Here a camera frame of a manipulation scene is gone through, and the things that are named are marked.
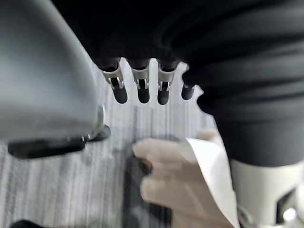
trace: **black fingertip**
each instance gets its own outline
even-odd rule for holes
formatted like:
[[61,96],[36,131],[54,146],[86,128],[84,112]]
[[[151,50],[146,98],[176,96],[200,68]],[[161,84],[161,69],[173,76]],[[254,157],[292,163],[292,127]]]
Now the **black fingertip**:
[[169,91],[166,90],[162,90],[162,91],[158,91],[157,94],[157,101],[160,105],[165,105],[167,104],[169,100]]
[[141,103],[145,104],[149,102],[150,100],[149,89],[144,89],[144,88],[138,89],[137,94],[138,94],[138,99]]
[[184,100],[190,100],[193,96],[193,93],[194,93],[194,87],[193,86],[186,87],[184,85],[183,88],[182,88],[182,91],[181,91],[181,97]]
[[44,228],[27,220],[20,220],[13,223],[9,228]]
[[127,95],[127,91],[126,91],[125,87],[122,89],[115,88],[113,90],[113,93],[114,93],[114,97],[118,103],[124,104],[127,102],[128,95]]

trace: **floor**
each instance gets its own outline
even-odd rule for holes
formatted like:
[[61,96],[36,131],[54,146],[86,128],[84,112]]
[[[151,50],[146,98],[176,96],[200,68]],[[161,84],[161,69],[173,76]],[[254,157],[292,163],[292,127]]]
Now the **floor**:
[[180,64],[167,105],[157,103],[157,62],[150,63],[148,104],[141,104],[131,69],[121,66],[128,102],[118,104],[91,63],[99,104],[106,108],[106,123],[112,136],[88,145],[81,153],[20,161],[0,145],[0,228],[18,219],[30,219],[52,228],[167,228],[171,212],[141,199],[139,185],[144,171],[132,156],[131,146],[143,138],[182,140],[195,137],[213,119],[196,105],[201,91],[196,88],[189,101],[181,98]]

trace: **white paper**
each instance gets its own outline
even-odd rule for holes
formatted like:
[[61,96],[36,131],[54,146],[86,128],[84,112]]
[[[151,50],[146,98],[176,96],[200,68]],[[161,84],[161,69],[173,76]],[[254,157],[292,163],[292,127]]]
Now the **white paper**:
[[180,153],[189,162],[197,162],[210,193],[223,215],[235,228],[240,228],[237,201],[232,188],[229,162],[224,149],[215,143],[187,139]]

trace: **black fabric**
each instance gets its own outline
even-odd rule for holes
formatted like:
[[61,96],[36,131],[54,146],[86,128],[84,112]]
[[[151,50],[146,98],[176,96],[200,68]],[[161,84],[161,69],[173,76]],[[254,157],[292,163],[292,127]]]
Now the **black fabric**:
[[53,2],[95,62],[189,63],[183,80],[204,90],[198,105],[215,117],[230,159],[304,159],[303,0]]

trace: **white plastic part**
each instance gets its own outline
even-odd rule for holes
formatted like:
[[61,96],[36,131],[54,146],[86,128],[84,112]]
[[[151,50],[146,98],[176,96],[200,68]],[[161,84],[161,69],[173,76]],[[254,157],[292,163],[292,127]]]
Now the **white plastic part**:
[[97,121],[93,76],[51,1],[0,1],[0,31],[0,140],[90,133]]
[[281,167],[258,167],[232,160],[231,173],[237,204],[249,224],[276,225],[277,203],[301,185],[303,167],[304,162]]

